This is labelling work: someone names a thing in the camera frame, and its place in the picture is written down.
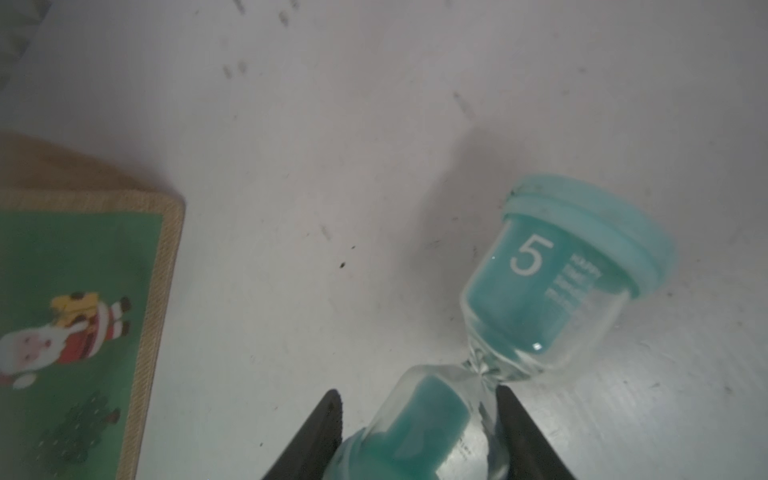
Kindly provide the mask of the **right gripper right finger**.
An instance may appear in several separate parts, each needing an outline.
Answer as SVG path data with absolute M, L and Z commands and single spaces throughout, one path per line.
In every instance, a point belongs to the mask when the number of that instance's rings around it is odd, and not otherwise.
M 496 388 L 500 430 L 508 453 L 509 480 L 575 480 L 555 449 L 507 386 Z

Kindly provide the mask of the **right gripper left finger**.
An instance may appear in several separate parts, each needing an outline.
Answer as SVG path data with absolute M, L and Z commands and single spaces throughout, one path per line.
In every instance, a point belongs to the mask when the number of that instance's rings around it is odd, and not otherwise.
M 320 480 L 342 444 L 343 404 L 328 390 L 263 480 Z

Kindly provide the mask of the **green hourglass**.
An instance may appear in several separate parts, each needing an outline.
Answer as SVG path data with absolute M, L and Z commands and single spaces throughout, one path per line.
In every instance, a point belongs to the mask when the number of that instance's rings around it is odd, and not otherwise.
M 569 177 L 531 175 L 460 300 L 469 357 L 410 368 L 328 479 L 507 479 L 496 388 L 572 374 L 633 299 L 661 287 L 672 239 L 639 209 Z

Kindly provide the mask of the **green canvas Christmas bag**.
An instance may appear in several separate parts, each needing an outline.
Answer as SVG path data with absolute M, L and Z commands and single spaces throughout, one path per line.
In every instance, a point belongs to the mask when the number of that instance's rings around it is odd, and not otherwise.
M 1 135 L 1 475 L 131 479 L 183 200 L 95 157 Z

